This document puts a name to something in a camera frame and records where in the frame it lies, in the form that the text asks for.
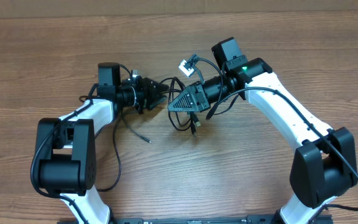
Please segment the black cable bundle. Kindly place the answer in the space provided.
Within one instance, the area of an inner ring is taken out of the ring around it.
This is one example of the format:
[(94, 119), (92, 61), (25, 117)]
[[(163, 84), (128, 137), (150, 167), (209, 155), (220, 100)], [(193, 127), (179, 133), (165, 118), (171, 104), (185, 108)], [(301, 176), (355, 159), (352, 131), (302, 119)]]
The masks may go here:
[[(180, 132), (190, 130), (195, 138), (196, 127), (200, 125), (200, 121), (195, 115), (195, 102), (189, 95), (188, 90), (186, 90), (186, 85), (178, 77), (165, 78), (160, 84), (164, 84), (167, 81), (170, 81), (170, 84), (168, 85), (168, 90), (163, 91), (163, 93), (168, 93), (168, 119), (174, 129)], [(188, 119), (181, 121), (179, 113), (186, 113)]]

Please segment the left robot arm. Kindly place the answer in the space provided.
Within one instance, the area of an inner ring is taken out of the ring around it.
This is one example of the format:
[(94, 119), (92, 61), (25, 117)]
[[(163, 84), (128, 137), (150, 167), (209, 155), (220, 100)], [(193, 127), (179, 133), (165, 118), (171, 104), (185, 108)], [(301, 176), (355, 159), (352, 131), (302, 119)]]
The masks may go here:
[(167, 85), (143, 78), (135, 70), (123, 80), (123, 68), (120, 63), (99, 63), (98, 82), (83, 105), (59, 118), (43, 118), (37, 126), (31, 184), (40, 195), (65, 202), (76, 223), (115, 223), (95, 186), (96, 136), (124, 108), (142, 113), (166, 99)]

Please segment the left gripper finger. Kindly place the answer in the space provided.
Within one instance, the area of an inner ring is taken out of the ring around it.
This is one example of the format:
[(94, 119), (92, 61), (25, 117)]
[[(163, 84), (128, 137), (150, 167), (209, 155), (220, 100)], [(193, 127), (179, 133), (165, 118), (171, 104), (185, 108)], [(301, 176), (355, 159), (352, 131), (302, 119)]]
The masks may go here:
[(148, 89), (153, 93), (163, 93), (163, 92), (169, 90), (168, 85), (159, 83), (159, 82), (152, 80), (150, 78), (147, 79), (147, 86), (148, 86)]
[(163, 94), (152, 95), (147, 100), (147, 109), (153, 110), (156, 106), (163, 103), (166, 99), (167, 99), (167, 96), (163, 95)]

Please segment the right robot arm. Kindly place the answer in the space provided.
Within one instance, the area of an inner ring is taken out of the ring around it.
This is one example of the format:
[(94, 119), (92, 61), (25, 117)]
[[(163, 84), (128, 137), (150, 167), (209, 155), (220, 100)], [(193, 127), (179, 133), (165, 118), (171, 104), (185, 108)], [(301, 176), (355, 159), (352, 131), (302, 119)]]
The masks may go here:
[(311, 114), (281, 84), (263, 59), (247, 59), (232, 37), (212, 47), (219, 75), (183, 89), (169, 104), (171, 112), (193, 114), (236, 96), (258, 108), (293, 149), (291, 199), (273, 215), (251, 216), (249, 223), (320, 223), (321, 212), (358, 184), (354, 137)]

